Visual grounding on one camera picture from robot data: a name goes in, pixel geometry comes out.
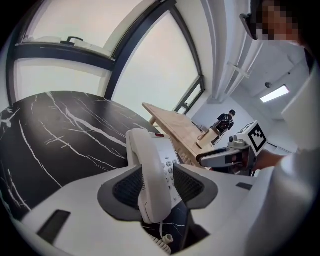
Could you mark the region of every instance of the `coiled phone cord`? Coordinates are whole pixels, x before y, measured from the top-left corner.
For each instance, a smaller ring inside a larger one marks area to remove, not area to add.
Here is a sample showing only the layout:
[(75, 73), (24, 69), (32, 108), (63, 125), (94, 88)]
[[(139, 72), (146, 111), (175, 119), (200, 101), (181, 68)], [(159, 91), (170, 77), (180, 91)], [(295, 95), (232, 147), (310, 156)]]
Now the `coiled phone cord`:
[(172, 243), (174, 241), (172, 235), (167, 234), (165, 236), (162, 235), (162, 228), (163, 228), (163, 222), (160, 222), (160, 236), (162, 240), (159, 240), (158, 238), (152, 236), (149, 234), (151, 239), (163, 250), (165, 251), (168, 255), (171, 254), (171, 248), (168, 246), (168, 244)]

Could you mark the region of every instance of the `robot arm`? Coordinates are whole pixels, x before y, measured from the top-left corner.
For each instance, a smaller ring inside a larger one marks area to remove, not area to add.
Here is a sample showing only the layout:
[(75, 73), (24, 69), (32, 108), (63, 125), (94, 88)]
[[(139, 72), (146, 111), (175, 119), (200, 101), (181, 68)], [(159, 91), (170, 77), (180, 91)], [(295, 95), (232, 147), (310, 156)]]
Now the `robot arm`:
[(254, 174), (252, 173), (252, 169), (255, 166), (257, 156), (266, 144), (267, 139), (258, 121), (255, 121), (246, 125), (236, 135), (230, 137), (227, 147), (200, 154), (196, 159), (203, 167), (231, 174), (234, 174), (234, 165), (245, 162), (245, 166), (237, 174), (251, 176)]

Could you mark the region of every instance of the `white ceiling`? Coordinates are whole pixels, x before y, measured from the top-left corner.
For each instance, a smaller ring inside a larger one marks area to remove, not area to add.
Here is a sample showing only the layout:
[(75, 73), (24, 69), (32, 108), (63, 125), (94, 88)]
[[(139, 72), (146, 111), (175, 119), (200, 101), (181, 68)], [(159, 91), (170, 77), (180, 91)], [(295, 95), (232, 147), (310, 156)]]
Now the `white ceiling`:
[[(309, 76), (305, 51), (302, 47), (281, 41), (266, 41), (254, 63), (250, 78), (240, 84), (251, 98), (261, 97), (273, 92), (282, 85), (290, 91), (287, 95), (267, 103), (259, 101), (274, 120), (282, 120), (281, 112), (298, 93)], [(270, 89), (265, 83), (272, 83)]]

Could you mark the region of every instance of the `telephone handset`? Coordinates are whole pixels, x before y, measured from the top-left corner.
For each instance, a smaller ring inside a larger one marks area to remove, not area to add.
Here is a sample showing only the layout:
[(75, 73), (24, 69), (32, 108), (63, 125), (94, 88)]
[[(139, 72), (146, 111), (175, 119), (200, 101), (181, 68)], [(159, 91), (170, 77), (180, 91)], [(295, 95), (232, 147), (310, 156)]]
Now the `telephone handset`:
[(143, 221), (160, 223), (170, 215), (172, 203), (157, 147), (144, 129), (129, 130), (126, 146), (129, 166), (142, 165), (145, 189), (139, 195), (138, 206)]

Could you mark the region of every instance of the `telephone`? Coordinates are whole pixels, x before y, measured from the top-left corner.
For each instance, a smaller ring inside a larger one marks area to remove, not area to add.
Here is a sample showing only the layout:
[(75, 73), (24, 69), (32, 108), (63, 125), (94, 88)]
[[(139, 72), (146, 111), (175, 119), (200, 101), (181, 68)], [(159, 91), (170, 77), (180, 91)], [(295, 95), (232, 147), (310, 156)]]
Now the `telephone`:
[(128, 165), (142, 165), (144, 186), (138, 206), (143, 221), (147, 224), (160, 223), (181, 201), (174, 188), (173, 164), (179, 162), (170, 137), (132, 129), (126, 133), (126, 145)]

